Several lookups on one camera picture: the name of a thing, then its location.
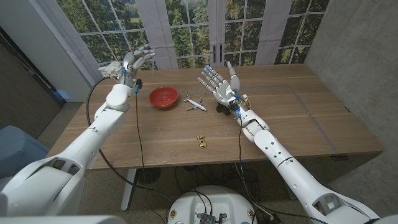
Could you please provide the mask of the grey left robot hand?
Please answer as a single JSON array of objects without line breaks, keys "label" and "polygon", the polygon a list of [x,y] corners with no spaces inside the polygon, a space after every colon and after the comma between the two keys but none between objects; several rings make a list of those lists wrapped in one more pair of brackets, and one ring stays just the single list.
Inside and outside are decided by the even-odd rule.
[{"label": "grey left robot hand", "polygon": [[151,49],[149,44],[143,45],[133,52],[128,52],[122,60],[119,84],[134,87],[138,70],[154,55],[155,49]]}]

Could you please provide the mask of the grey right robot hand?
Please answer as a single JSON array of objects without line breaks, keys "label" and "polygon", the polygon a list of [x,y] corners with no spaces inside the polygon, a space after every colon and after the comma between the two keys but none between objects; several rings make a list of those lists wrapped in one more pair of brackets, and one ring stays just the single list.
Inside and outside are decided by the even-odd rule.
[{"label": "grey right robot hand", "polygon": [[230,115],[233,111],[238,117],[249,108],[244,104],[242,96],[237,94],[240,90],[240,81],[230,61],[227,62],[231,81],[225,80],[216,70],[209,65],[204,67],[201,74],[208,80],[208,83],[198,77],[198,81],[205,86],[218,101],[217,112]]}]

